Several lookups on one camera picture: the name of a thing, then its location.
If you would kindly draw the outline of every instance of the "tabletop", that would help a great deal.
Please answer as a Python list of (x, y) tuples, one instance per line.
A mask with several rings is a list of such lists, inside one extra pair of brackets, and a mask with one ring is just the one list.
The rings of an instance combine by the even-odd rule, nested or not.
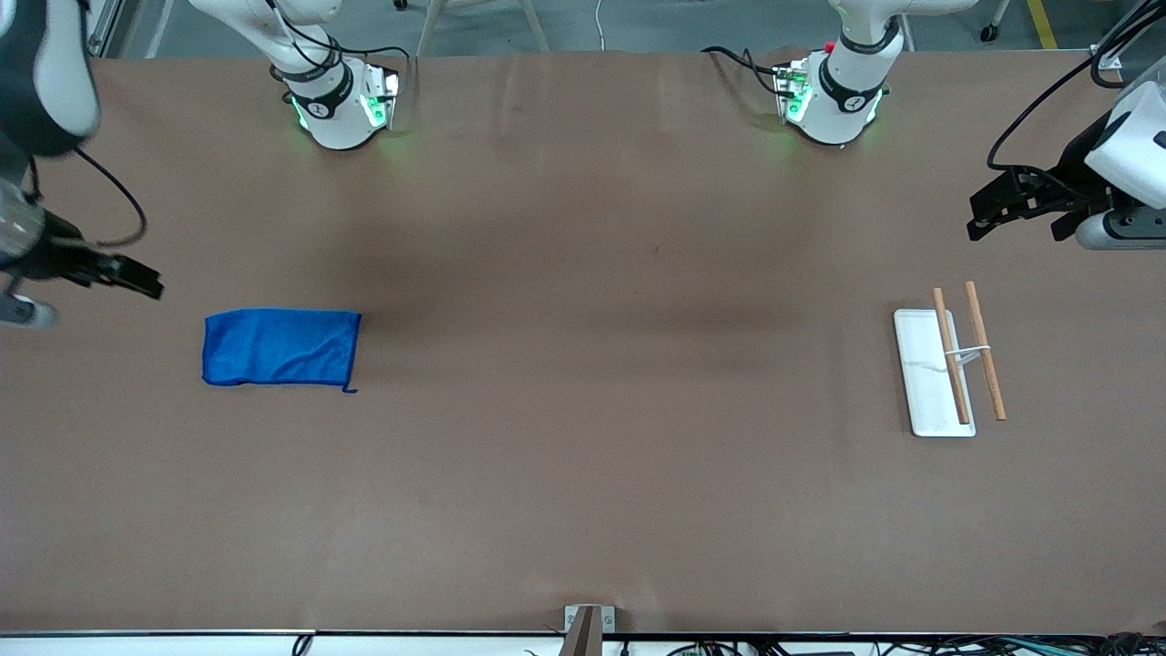
[[(161, 301), (3, 332), (0, 627), (1151, 630), (1166, 264), (969, 242), (996, 135), (1077, 52), (908, 54), (845, 148), (707, 55), (423, 61), (328, 151), (259, 59), (98, 61), (89, 150)], [(1068, 85), (1006, 161), (1111, 92)], [(133, 226), (76, 158), (45, 205)], [(892, 312), (975, 280), (1009, 422), (909, 430)], [(203, 318), (364, 316), (354, 395), (211, 388)]]

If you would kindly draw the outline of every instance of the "wooden handle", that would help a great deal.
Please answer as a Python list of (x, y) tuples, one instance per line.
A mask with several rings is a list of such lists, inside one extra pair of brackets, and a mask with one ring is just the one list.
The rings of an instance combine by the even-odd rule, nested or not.
[[(979, 296), (976, 295), (976, 283), (971, 280), (964, 282), (968, 289), (968, 306), (971, 308), (971, 330), (976, 337), (976, 346), (988, 346), (988, 333), (984, 331), (984, 316), (979, 313)], [(992, 397), (992, 415), (997, 422), (1004, 422), (1009, 416), (1004, 412), (1004, 398), (1000, 396), (1000, 382), (996, 380), (996, 362), (992, 361), (992, 350), (979, 352), (979, 360), (984, 364), (984, 378), (988, 379), (988, 394)]]
[(947, 304), (943, 302), (943, 289), (935, 287), (932, 289), (935, 298), (935, 318), (940, 322), (940, 339), (943, 340), (943, 360), (948, 366), (948, 381), (951, 382), (951, 396), (955, 397), (955, 412), (961, 424), (971, 424), (971, 415), (968, 412), (968, 400), (963, 396), (963, 379), (960, 378), (960, 366), (956, 364), (955, 354), (949, 353), (955, 350), (951, 339), (951, 326), (947, 322)]

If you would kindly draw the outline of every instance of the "blue cloth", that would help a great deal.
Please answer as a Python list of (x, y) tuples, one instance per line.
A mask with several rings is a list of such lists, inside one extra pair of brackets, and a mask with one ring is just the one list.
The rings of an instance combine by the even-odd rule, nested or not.
[(211, 386), (352, 380), (360, 315), (336, 309), (246, 308), (206, 317), (203, 381)]

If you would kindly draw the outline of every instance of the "stool leg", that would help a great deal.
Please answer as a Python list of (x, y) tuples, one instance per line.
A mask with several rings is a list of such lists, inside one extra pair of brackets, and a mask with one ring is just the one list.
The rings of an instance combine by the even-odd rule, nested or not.
[(447, 0), (429, 0), (429, 8), (426, 9), (426, 26), (421, 28), (421, 41), (417, 43), (417, 57), (426, 54), (426, 45), (429, 44), (429, 38), (434, 35), (434, 28), (437, 27), (437, 16), (445, 8), (445, 2)]
[(534, 5), (531, 0), (518, 0), (522, 3), (522, 10), (526, 12), (526, 22), (531, 23), (531, 30), (534, 31), (534, 40), (539, 42), (539, 49), (543, 52), (550, 51), (550, 47), (547, 45), (547, 35), (542, 33), (542, 23), (539, 22), (539, 14), (534, 13)]

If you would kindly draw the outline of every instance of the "yellow stripe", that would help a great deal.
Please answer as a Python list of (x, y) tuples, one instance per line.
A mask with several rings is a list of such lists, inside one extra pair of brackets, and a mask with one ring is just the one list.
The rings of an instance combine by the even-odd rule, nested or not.
[(1053, 37), (1053, 26), (1048, 24), (1048, 14), (1045, 13), (1045, 5), (1040, 0), (1028, 0), (1028, 13), (1032, 14), (1032, 23), (1037, 26), (1037, 36), (1040, 37), (1040, 47), (1046, 50), (1055, 50), (1056, 38)]

